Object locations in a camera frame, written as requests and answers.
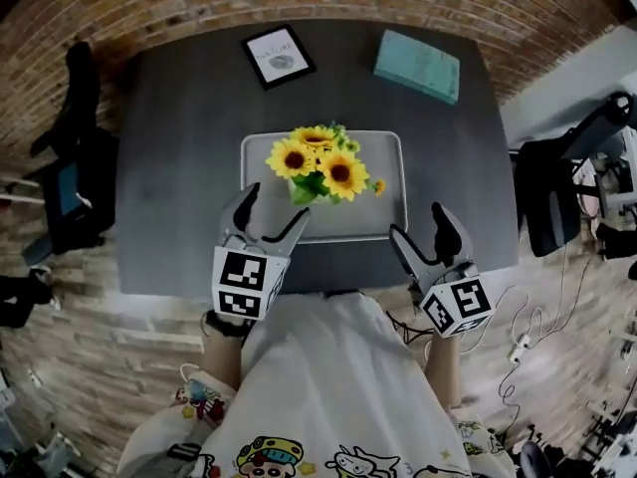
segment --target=teal book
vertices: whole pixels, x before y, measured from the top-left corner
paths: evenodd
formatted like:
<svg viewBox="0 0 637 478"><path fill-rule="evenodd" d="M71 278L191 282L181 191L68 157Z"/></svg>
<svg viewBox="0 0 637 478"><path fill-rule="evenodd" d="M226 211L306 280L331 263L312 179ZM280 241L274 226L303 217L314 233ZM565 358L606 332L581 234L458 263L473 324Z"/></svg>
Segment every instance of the teal book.
<svg viewBox="0 0 637 478"><path fill-rule="evenodd" d="M460 61L432 46L386 30L374 75L454 105L460 89Z"/></svg>

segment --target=black and white marker cube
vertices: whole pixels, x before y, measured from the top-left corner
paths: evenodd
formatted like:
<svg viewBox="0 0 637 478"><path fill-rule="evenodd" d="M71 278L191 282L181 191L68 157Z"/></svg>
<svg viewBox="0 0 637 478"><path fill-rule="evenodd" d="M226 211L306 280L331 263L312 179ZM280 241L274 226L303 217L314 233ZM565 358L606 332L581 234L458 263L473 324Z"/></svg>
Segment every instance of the black and white marker cube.
<svg viewBox="0 0 637 478"><path fill-rule="evenodd" d="M477 276L434 285L419 308L443 338L474 330L494 313Z"/></svg>
<svg viewBox="0 0 637 478"><path fill-rule="evenodd" d="M263 319L281 290L289 265L289 258L216 246L212 266L215 312Z"/></svg>

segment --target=power strip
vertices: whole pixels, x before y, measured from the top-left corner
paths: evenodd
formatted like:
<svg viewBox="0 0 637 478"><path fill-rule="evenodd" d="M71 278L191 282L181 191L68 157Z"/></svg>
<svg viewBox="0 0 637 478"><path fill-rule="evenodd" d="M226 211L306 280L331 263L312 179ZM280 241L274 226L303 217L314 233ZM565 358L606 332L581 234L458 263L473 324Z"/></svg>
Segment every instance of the power strip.
<svg viewBox="0 0 637 478"><path fill-rule="evenodd" d="M520 358L525 353L525 351L529 348L530 341L531 341L531 338L529 337L529 334L524 333L522 337L518 340L518 343L516 344L516 346L513 347L513 349L509 353L508 360L513 364L519 363Z"/></svg>

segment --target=white t-shirt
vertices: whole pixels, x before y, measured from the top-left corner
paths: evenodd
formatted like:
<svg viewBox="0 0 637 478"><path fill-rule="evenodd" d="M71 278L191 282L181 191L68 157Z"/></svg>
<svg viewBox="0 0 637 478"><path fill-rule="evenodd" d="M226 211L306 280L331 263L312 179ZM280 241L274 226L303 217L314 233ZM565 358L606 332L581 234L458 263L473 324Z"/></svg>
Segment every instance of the white t-shirt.
<svg viewBox="0 0 637 478"><path fill-rule="evenodd" d="M197 439L188 471L197 478L515 477L475 416L445 412L370 298L281 297L242 357L237 392L193 373L171 407L135 430L121 475Z"/></svg>

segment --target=gray tray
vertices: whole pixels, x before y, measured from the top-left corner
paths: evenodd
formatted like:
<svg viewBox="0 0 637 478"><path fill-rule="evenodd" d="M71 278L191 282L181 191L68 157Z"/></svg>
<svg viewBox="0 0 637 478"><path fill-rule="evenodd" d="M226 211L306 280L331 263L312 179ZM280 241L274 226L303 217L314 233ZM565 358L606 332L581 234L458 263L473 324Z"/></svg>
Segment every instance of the gray tray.
<svg viewBox="0 0 637 478"><path fill-rule="evenodd" d="M360 142L357 154L367 166L371 179L381 177L387 189L380 197L365 189L353 202L343 200L311 204L310 223L300 243L374 241L388 238L389 225L407 229L407 199L400 138L390 131L348 131ZM261 182L259 198L248 228L254 237L277 236L303 207L290 200L288 183L266 164L272 145L288 132L250 134L241 142L241 189Z"/></svg>

